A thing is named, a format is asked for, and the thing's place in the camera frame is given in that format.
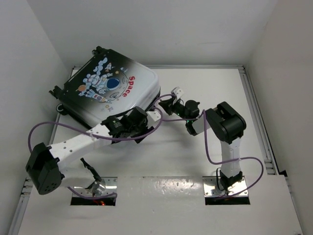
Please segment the grey lined suitcase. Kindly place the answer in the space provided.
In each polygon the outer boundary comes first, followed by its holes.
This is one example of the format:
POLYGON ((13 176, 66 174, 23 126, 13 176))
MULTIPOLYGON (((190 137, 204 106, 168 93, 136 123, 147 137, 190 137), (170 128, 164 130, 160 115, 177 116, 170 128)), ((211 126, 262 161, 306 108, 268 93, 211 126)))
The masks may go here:
POLYGON ((97 46, 92 57, 50 94, 86 128, 109 116, 123 114, 136 106, 147 111, 160 96, 158 75, 143 64, 112 49, 97 46))

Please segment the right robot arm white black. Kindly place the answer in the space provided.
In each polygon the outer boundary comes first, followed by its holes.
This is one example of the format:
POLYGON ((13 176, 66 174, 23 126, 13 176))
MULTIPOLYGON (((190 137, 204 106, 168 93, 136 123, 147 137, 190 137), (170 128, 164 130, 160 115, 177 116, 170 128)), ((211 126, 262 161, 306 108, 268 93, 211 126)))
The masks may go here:
POLYGON ((186 120, 185 127, 190 135, 196 136, 206 133, 209 128, 212 129, 221 143, 220 185, 224 190, 228 190, 243 177, 239 163, 239 148, 240 139, 246 129, 246 121, 225 101, 204 112, 200 111, 199 104, 194 100, 181 104, 179 101, 174 102, 173 98, 159 102, 168 115, 176 114, 186 120))

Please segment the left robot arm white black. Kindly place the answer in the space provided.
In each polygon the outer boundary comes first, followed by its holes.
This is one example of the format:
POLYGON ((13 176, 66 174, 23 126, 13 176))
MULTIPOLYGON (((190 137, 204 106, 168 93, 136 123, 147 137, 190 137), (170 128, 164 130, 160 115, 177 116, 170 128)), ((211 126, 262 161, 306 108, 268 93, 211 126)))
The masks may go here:
POLYGON ((161 118, 158 111, 135 107, 123 117, 110 116, 69 140, 49 146, 39 143, 31 151, 26 172, 40 195, 51 193, 58 187, 78 187, 101 198, 105 182, 84 156, 121 141, 139 143, 154 131, 154 125, 160 123, 161 118))

